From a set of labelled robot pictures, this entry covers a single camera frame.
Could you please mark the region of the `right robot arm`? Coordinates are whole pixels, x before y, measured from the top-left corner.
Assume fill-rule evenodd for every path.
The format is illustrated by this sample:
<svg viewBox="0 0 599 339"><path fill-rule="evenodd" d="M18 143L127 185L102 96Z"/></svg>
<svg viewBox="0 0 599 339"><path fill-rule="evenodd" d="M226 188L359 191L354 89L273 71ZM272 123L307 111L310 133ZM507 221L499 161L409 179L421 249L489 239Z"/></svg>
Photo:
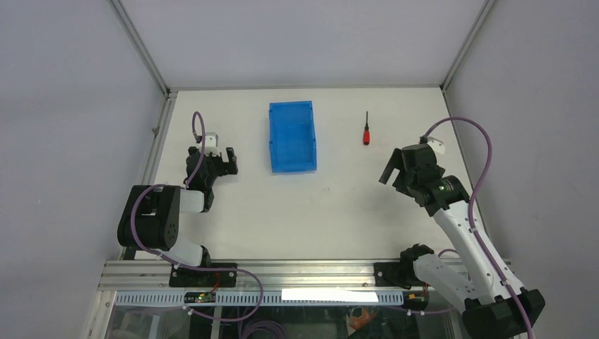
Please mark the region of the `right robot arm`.
<svg viewBox="0 0 599 339"><path fill-rule="evenodd" d="M539 290L529 290L501 258L473 215L473 200L461 181L446 176L426 143L393 150L379 179L386 184L394 170L393 188L424 208L448 237L467 276L447 267L424 244L402 251L391 269L375 275L409 290L433 287L460 312L471 338L533 338L533 324L545 307Z"/></svg>

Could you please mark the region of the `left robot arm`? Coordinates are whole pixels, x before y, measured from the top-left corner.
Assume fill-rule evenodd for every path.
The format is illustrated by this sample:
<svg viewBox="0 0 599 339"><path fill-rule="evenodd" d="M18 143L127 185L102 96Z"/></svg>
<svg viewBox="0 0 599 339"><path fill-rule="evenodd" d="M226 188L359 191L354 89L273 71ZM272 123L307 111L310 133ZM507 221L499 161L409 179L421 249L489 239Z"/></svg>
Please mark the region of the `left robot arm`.
<svg viewBox="0 0 599 339"><path fill-rule="evenodd" d="M207 213L214 202L216 179L238 173L235 151L228 147L225 153L218 149L202 153L191 146L188 153L186 172L192 175L189 188L133 186L117 227L117 240L126 248L149 249L174 259L170 287L235 287L236 263L213 263L207 248L179 232L179 216Z"/></svg>

